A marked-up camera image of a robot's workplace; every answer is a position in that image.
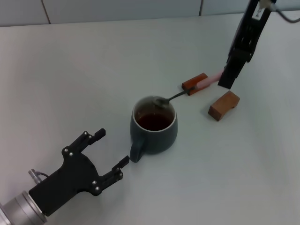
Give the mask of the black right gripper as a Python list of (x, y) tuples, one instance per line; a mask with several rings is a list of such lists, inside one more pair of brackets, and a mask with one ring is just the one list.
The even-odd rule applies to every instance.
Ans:
[(218, 86), (231, 88), (246, 62), (250, 62), (263, 28), (270, 16), (259, 0), (249, 1), (238, 25)]

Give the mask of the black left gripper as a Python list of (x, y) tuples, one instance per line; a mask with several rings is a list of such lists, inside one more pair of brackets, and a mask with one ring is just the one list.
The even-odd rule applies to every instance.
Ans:
[(61, 151), (62, 166), (29, 191), (29, 195), (45, 216), (52, 215), (80, 192), (98, 196), (123, 178), (121, 169), (129, 163), (129, 156), (125, 156), (110, 172), (100, 176), (89, 158), (82, 154), (86, 147), (104, 136), (104, 128), (94, 135), (83, 132)]

